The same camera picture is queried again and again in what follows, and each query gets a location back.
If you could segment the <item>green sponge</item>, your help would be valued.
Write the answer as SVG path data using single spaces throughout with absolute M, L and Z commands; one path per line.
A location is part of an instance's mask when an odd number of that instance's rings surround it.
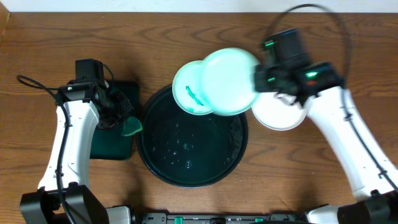
M 123 122 L 123 130 L 121 135 L 122 136 L 133 136 L 138 132 L 142 131 L 142 124 L 141 122 L 133 116 L 128 117 L 128 119 L 126 119 Z

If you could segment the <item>white plate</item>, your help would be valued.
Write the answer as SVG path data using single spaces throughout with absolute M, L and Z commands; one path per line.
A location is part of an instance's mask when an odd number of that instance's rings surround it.
M 278 93 L 260 93 L 252 105 L 256 119 L 269 129 L 286 131 L 294 129 L 305 119 L 307 110 L 295 96 Z

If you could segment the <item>mint green plate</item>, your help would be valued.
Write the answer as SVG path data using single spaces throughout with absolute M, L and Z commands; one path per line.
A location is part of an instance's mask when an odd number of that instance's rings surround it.
M 202 61 L 192 61 L 178 70 L 172 83 L 172 94 L 178 106 L 185 112 L 198 116 L 214 112 L 201 97 L 201 75 Z
M 258 59 L 246 50 L 225 48 L 203 59 L 200 93 L 220 116 L 233 116 L 251 108 L 259 94 L 254 90 Z

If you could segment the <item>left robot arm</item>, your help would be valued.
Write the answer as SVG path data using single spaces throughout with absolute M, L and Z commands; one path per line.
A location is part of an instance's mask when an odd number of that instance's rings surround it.
M 26 223 L 132 223 L 126 205 L 105 208 L 89 187 L 88 169 L 96 129 L 127 120 L 132 106 L 107 83 L 107 66 L 93 58 L 75 62 L 75 79 L 58 88 L 18 75 L 18 82 L 46 91 L 57 107 L 52 152 L 37 190 L 23 194 L 20 210 Z

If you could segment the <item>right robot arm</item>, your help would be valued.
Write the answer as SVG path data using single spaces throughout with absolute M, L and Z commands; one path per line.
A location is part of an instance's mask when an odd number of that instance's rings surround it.
M 359 114 L 344 78 L 328 62 L 313 63 L 295 29 L 268 36 L 265 65 L 255 69 L 252 106 L 264 126 L 285 131 L 309 118 L 328 141 L 355 203 L 305 212 L 309 223 L 396 223 L 397 168 Z

